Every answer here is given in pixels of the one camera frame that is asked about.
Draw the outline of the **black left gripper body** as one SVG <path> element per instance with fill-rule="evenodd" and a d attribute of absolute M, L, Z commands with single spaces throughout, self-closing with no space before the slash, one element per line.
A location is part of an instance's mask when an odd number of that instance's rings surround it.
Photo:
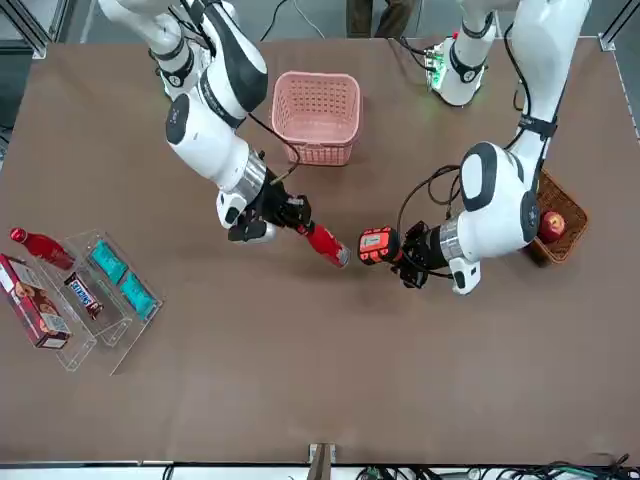
<path fill-rule="evenodd" d="M 440 278 L 453 279 L 451 273 L 442 273 L 441 270 L 448 267 L 440 246 L 440 227 L 430 228 L 424 222 L 418 222 L 419 236 L 417 240 L 418 270 L 426 275 Z"/>

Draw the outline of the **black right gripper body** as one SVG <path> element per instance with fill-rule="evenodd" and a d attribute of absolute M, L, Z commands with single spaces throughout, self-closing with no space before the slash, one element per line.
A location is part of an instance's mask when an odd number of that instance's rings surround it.
<path fill-rule="evenodd" d="M 281 182 L 271 184 L 275 179 L 276 175 L 268 169 L 260 193 L 239 219 L 242 235 L 271 235 L 276 227 L 295 227 L 295 218 L 288 203 L 291 196 Z"/>

